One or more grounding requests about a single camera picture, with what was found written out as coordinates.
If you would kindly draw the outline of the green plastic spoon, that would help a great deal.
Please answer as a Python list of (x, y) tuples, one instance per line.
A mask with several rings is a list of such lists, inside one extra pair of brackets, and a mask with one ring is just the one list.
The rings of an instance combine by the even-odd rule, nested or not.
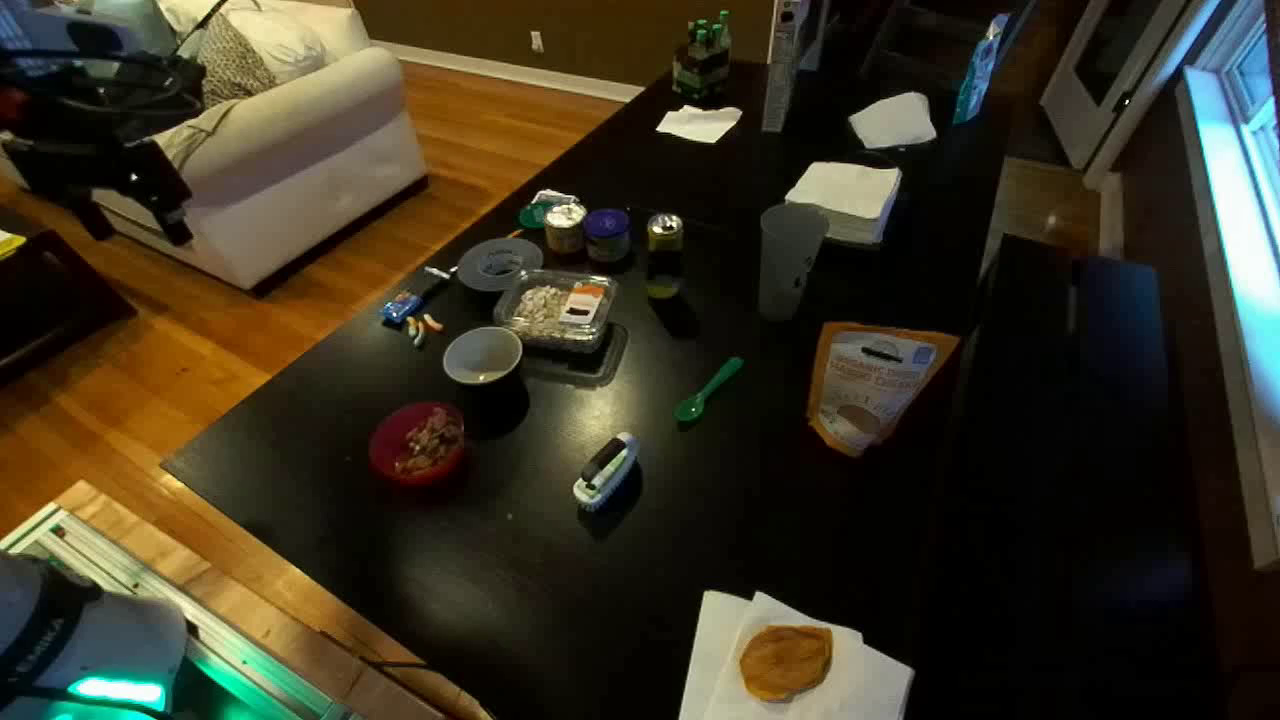
[(687, 430), (687, 423), (699, 423), (710, 395), (734, 381), (745, 371), (745, 356), (727, 356), (691, 395), (681, 400), (674, 409), (674, 423)]

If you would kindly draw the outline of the clear seed container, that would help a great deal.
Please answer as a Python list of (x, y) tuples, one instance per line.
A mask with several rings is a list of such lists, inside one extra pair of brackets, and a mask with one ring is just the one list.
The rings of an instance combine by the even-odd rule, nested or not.
[(494, 301), (491, 322), (522, 344), (560, 352), (595, 352), (608, 331), (617, 286), (590, 273), (536, 268), (520, 273)]

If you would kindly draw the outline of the purple lid jar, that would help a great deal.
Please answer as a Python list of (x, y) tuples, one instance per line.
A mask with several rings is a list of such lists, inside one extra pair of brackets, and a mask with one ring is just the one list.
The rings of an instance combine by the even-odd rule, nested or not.
[(620, 264), (632, 252), (632, 219), (624, 207), (590, 207), (583, 219), (589, 257)]

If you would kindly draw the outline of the black bowl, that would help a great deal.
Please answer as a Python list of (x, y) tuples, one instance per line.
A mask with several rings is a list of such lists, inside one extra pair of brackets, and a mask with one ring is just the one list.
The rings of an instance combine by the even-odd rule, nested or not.
[(503, 323), (458, 331), (442, 356), (442, 377), (479, 400), (513, 395), (520, 387), (522, 341)]

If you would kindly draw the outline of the green round lid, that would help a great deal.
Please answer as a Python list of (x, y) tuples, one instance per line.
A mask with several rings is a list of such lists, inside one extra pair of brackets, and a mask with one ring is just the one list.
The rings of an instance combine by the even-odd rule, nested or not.
[(541, 187), (514, 218), (514, 227), (520, 234), (541, 234), (543, 227), (543, 218), (560, 204), (580, 204), (573, 192), (560, 192), (560, 187)]

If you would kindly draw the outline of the orange white snack bag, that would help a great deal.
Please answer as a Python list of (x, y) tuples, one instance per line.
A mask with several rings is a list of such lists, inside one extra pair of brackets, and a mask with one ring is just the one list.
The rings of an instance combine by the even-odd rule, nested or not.
[(806, 430), (859, 461), (890, 437), (957, 348), (949, 331), (826, 322), (812, 361)]

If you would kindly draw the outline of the red snack bowl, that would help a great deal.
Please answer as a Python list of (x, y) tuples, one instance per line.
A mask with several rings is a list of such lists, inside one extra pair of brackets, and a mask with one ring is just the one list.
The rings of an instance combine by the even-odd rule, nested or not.
[(466, 430), (456, 404), (414, 400), (374, 423), (368, 466), (390, 483), (429, 488), (458, 469), (462, 444)]

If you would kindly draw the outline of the white paper far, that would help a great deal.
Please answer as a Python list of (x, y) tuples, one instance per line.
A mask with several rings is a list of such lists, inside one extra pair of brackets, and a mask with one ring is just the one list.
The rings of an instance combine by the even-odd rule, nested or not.
[(674, 110), (665, 114), (656, 132), (687, 146), (719, 146), (740, 125), (740, 110)]

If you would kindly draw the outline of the blue plastic bag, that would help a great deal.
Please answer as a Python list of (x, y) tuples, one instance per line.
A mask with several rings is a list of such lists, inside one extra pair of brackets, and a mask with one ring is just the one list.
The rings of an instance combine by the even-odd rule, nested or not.
[(425, 310), (425, 292), (395, 292), (379, 310), (383, 328), (403, 328)]

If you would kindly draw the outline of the white napkin stack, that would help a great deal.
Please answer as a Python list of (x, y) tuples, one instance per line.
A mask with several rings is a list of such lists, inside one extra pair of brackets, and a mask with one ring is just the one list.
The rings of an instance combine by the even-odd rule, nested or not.
[(900, 168), (816, 160), (784, 192), (786, 204), (816, 207), (840, 244), (878, 244), (900, 195)]

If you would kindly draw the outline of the green bottle pack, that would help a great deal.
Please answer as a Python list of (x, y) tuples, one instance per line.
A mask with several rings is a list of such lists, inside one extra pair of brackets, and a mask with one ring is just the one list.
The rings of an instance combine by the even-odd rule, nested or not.
[(727, 88), (730, 72), (730, 18), (717, 7), (683, 29), (683, 43), (672, 52), (672, 92), (681, 100), (709, 100)]

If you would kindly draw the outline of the cookie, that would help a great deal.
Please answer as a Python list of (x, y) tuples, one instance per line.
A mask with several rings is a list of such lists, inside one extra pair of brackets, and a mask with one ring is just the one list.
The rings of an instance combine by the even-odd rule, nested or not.
[(740, 684), (765, 703), (786, 703), (831, 668), (831, 634), (806, 626), (759, 628), (740, 653)]

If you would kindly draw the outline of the white folded napkin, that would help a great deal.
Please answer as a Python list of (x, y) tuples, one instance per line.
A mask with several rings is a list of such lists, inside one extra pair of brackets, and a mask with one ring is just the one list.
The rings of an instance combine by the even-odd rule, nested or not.
[(850, 136), (878, 148), (914, 148), (936, 142), (930, 103), (923, 92), (895, 92), (846, 116)]

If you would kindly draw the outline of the white sofa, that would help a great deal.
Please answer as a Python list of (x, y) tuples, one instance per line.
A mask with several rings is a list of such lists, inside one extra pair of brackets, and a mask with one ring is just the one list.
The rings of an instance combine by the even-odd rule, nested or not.
[(157, 132), (187, 179), (187, 244), (96, 187), (110, 235), (254, 287), (425, 175), (403, 69), (349, 4), (3, 0), (3, 48), (148, 52), (205, 69), (205, 114)]

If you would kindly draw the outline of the grey duct tape roll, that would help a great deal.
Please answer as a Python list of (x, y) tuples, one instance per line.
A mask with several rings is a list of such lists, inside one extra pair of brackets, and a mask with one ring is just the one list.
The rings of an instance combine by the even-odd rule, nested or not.
[(533, 239), (479, 239), (456, 261), (456, 279), (471, 292), (503, 292), (541, 264), (543, 252)]

